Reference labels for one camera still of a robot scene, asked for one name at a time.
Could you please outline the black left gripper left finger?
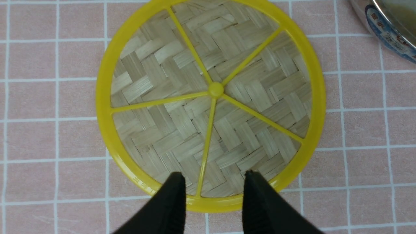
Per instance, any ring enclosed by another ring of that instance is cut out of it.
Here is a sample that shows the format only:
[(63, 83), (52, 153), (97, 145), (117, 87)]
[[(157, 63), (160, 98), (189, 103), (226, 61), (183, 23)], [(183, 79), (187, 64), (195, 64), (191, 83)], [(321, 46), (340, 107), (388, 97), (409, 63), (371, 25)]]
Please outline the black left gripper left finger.
[(183, 234), (185, 222), (185, 178), (181, 172), (173, 172), (159, 191), (114, 233)]

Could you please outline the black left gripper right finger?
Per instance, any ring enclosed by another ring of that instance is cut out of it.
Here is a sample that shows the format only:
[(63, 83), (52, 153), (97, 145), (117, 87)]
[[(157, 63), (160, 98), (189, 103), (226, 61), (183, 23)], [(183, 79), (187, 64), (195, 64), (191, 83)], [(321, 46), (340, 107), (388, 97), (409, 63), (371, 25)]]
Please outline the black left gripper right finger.
[(245, 234), (322, 234), (256, 171), (245, 173), (242, 226)]

